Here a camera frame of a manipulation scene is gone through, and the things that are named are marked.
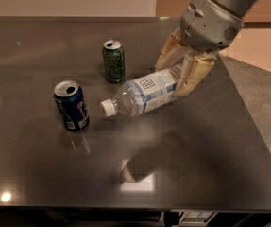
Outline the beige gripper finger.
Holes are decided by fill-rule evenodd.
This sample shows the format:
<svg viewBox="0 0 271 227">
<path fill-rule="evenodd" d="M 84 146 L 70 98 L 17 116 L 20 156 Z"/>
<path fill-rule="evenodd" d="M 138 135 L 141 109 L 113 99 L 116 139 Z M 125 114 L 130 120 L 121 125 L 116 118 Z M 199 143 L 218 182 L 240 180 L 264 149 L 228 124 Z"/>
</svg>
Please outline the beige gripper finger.
<svg viewBox="0 0 271 227">
<path fill-rule="evenodd" d="M 188 53 L 183 60 L 180 78 L 174 97 L 187 96 L 211 72 L 216 60 L 215 53 Z"/>
<path fill-rule="evenodd" d="M 181 40 L 180 29 L 177 28 L 168 36 L 158 57 L 156 70 L 172 67 L 177 60 L 191 51 L 192 48 Z"/>
</svg>

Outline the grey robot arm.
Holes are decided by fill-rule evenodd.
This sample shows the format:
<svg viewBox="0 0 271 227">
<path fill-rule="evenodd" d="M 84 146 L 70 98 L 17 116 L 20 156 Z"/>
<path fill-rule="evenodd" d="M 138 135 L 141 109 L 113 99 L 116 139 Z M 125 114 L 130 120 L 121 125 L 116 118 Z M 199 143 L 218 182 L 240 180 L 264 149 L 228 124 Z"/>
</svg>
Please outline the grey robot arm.
<svg viewBox="0 0 271 227">
<path fill-rule="evenodd" d="M 244 28 L 244 17 L 258 0 L 190 0 L 179 28 L 167 38 L 156 68 L 182 60 L 174 97 L 187 96 L 211 72 L 218 53 Z"/>
</svg>

